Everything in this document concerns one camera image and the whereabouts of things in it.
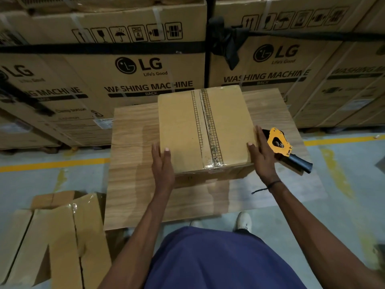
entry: black string bracelet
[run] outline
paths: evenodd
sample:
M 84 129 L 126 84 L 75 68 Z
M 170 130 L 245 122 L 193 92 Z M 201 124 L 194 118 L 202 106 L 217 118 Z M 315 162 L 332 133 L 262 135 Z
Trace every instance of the black string bracelet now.
M 258 191 L 264 191 L 264 190 L 266 190 L 266 189 L 270 189 L 274 184 L 276 184 L 276 183 L 281 183 L 281 182 L 282 182 L 281 180 L 273 181 L 273 182 L 272 182 L 271 184 L 269 184 L 266 188 L 258 189 L 258 190 L 256 190 L 256 191 L 252 192 L 251 194 L 255 194 L 255 193 L 258 192 Z

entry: table top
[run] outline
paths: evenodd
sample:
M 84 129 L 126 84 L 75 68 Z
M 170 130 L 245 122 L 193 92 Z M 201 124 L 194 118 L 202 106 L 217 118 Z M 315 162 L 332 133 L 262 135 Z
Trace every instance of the table top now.
M 276 127 L 285 133 L 293 153 L 311 162 L 310 155 L 278 89 L 244 92 L 254 124 Z M 104 230 L 135 227 L 154 194 L 151 145 L 159 141 L 157 103 L 115 109 L 108 177 Z M 325 194 L 315 169 L 299 175 L 276 163 L 281 180 L 300 200 Z M 199 218 L 276 205 L 252 172 L 243 179 L 211 180 L 202 185 L 177 188 L 171 193 L 163 221 Z

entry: black handle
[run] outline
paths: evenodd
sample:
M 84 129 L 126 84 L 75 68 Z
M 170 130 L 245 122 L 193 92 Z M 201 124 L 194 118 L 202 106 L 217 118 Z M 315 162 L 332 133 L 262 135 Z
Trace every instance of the black handle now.
M 300 169 L 304 170 L 306 173 L 311 173 L 313 164 L 310 162 L 307 162 L 306 160 L 303 160 L 302 158 L 299 158 L 297 155 L 290 154 L 289 157 L 286 157 L 286 160 L 289 162 L 289 164 L 299 167 Z

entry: foot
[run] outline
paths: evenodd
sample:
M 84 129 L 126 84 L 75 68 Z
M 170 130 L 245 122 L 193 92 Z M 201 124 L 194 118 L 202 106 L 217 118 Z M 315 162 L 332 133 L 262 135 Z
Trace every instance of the foot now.
M 190 226 L 196 227 L 196 228 L 203 228 L 202 221 L 200 221 L 200 220 L 191 221 Z
M 251 217 L 247 212 L 241 212 L 237 218 L 237 229 L 246 229 L 251 233 Z

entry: concrete floor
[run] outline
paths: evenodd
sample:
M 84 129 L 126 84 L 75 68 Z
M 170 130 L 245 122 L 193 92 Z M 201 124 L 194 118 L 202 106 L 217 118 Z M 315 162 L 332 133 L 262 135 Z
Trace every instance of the concrete floor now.
M 314 140 L 358 136 L 374 137 L 376 134 L 310 134 L 303 135 L 303 138 Z M 328 197 L 308 201 L 304 205 L 367 266 L 375 268 L 378 263 L 373 246 L 385 243 L 385 140 L 318 145 L 308 147 L 308 150 Z M 107 157 L 109 150 L 79 150 L 76 153 L 64 151 L 57 155 L 28 151 L 0 156 L 0 168 Z M 71 189 L 105 193 L 107 177 L 108 164 L 0 173 L 0 235 L 3 235 L 13 211 L 28 208 L 33 196 Z M 253 220 L 253 233 L 291 265 L 306 287 L 321 288 L 279 208 L 271 206 L 250 210 L 249 213 Z M 203 226 L 231 231 L 237 215 L 238 213 L 228 213 L 205 218 Z M 188 224 L 164 224 L 157 246 L 168 233 Z M 50 288 L 50 281 L 35 288 Z

